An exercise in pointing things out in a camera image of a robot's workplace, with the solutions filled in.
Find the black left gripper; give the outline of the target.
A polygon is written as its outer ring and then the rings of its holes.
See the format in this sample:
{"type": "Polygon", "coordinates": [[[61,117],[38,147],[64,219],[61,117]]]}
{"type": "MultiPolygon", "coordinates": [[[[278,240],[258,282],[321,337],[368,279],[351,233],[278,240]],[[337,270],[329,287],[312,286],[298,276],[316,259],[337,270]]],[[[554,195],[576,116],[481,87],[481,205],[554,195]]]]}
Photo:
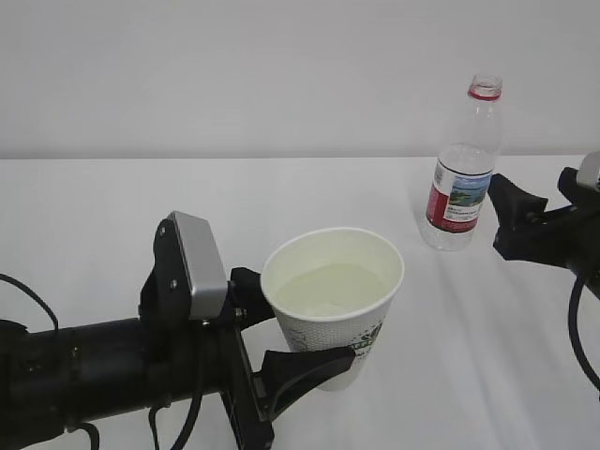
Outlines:
{"type": "Polygon", "coordinates": [[[157,226],[154,266],[140,294],[147,354],[155,363],[166,363],[170,377],[170,387],[161,390],[159,403],[150,409],[149,422],[156,422],[158,411],[177,398],[176,391],[190,378],[191,401],[172,448],[186,447],[204,395],[217,392],[237,447],[269,449],[275,439],[272,421],[311,390],[347,372],[355,351],[350,347],[266,351],[261,369],[254,373],[242,332],[275,318],[261,288],[261,275],[246,267],[225,272],[228,291],[219,316],[210,321],[190,319],[188,277],[169,215],[157,226]]]}

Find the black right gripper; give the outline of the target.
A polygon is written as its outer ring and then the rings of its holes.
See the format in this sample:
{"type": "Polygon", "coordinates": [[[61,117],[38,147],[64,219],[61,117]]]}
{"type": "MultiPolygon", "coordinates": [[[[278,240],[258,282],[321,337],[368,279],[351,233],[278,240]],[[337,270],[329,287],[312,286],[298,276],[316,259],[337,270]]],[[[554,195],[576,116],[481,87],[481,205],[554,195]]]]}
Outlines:
{"type": "Polygon", "coordinates": [[[557,183],[569,201],[548,210],[548,198],[533,195],[500,173],[493,174],[487,194],[499,227],[493,247],[507,261],[523,261],[586,275],[585,285],[599,294],[599,193],[580,187],[578,170],[563,168],[557,183]]]}

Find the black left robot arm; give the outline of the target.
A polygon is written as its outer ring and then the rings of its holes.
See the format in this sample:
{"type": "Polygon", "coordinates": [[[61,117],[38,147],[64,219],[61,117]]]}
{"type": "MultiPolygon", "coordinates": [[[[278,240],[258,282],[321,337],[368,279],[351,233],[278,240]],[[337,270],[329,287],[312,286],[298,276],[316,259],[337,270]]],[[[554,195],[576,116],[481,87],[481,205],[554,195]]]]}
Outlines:
{"type": "Polygon", "coordinates": [[[242,337],[274,311],[259,275],[226,272],[207,220],[179,211],[157,226],[154,265],[137,317],[31,333],[1,323],[1,445],[23,449],[85,431],[95,421],[176,401],[190,407],[174,447],[183,448],[203,397],[220,395],[236,444],[268,449],[274,421],[299,398],[348,371],[345,344],[314,352],[265,353],[254,370],[242,337]]]}

